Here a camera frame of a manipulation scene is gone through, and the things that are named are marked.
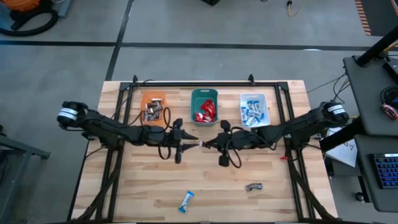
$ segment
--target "black hose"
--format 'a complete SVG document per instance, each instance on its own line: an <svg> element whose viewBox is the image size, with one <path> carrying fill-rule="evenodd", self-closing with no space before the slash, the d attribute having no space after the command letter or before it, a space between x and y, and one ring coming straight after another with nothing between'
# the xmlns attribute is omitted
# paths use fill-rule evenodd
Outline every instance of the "black hose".
<svg viewBox="0 0 398 224"><path fill-rule="evenodd" d="M44 14L44 13L50 13L52 16L51 16L51 19L48 21L48 23L44 24L41 27L31 29L31 30L25 30L25 31L14 31L14 30L6 30L6 29L0 28L0 34L12 36L12 37L28 37L28 36L32 36L32 35L41 34L45 31L51 29L57 23L58 12L55 11L54 9L52 9L52 8L34 9L33 11L28 12L26 15L21 15L21 21L18 21L18 22L22 22L23 24L25 24L27 21L29 21L33 17L40 15L40 14Z"/></svg>

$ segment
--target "black floor stripe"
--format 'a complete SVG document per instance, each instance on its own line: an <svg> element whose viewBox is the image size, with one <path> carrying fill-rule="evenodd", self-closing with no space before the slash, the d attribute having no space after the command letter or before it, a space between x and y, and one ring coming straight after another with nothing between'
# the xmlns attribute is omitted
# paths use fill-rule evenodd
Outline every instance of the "black floor stripe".
<svg viewBox="0 0 398 224"><path fill-rule="evenodd" d="M111 57L111 61L109 63L108 71L106 72L105 81L111 81L112 80L114 67L116 65L116 61L118 60L119 51L120 51L120 48L121 48L121 45L122 45L124 33L126 33L127 23L129 22L130 12L131 12L131 8L132 8L132 3L133 2L134 2L134 0L129 0L129 2L127 4L126 12L124 12L122 25L120 27L118 39L116 41L116 46L114 47L114 50L113 50L113 53L112 53L112 57Z"/></svg>
<svg viewBox="0 0 398 224"><path fill-rule="evenodd" d="M122 43L122 47L171 48L171 49L253 49L253 50L336 50L367 51L365 46L324 45L267 45L267 44L179 44L179 43Z"/></svg>
<svg viewBox="0 0 398 224"><path fill-rule="evenodd" d="M68 46L68 47L113 47L115 42L65 42L65 41L24 41L0 40L0 45L29 45L29 46Z"/></svg>

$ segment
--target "teal bin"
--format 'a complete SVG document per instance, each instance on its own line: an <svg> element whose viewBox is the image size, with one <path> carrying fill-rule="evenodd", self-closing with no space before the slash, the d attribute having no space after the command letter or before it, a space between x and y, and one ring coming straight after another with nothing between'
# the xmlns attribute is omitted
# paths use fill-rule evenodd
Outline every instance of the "teal bin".
<svg viewBox="0 0 398 224"><path fill-rule="evenodd" d="M217 102L218 92L214 89L196 89L192 91L191 97L191 119L197 126L212 126L218 121L218 102ZM208 99L214 102L216 108L216 118L215 122L212 123L199 123L195 121L195 113L204 113L204 110L200 109L200 106Z"/></svg>

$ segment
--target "gray concrete floor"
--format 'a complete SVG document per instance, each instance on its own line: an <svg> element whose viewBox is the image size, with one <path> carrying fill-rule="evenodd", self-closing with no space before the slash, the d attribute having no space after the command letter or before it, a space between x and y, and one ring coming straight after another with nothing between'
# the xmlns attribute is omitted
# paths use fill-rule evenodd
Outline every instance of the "gray concrete floor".
<svg viewBox="0 0 398 224"><path fill-rule="evenodd" d="M128 0L75 0L66 19L35 37L0 40L115 42ZM222 0L210 7L199 0L135 0L123 42L370 46L353 0L285 2ZM34 27L40 16L27 27ZM0 7L0 26L10 25ZM0 46L0 124L11 138L51 151L48 161L32 159L13 209L29 223L66 219L87 141L62 131L56 115L63 101L96 108L113 47ZM112 80L305 80L308 90L339 77L353 51L163 49L122 47ZM309 94L311 107L334 97L332 85ZM352 92L341 94L350 115L358 115ZM345 220L394 223L398 215L379 213L349 194L357 183L333 178L339 216Z"/></svg>

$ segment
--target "vacuum cleaner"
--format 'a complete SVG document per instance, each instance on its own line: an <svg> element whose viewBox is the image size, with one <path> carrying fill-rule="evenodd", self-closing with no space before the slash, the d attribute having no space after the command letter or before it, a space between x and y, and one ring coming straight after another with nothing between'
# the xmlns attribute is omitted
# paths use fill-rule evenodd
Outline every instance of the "vacuum cleaner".
<svg viewBox="0 0 398 224"><path fill-rule="evenodd" d="M13 37L37 35L51 29L58 21L58 12L52 9L53 2L51 0L0 0L0 2L11 10L10 17L14 21L10 27L11 30L0 28L0 34ZM33 17L44 13L51 14L48 23L35 29L18 31Z"/></svg>

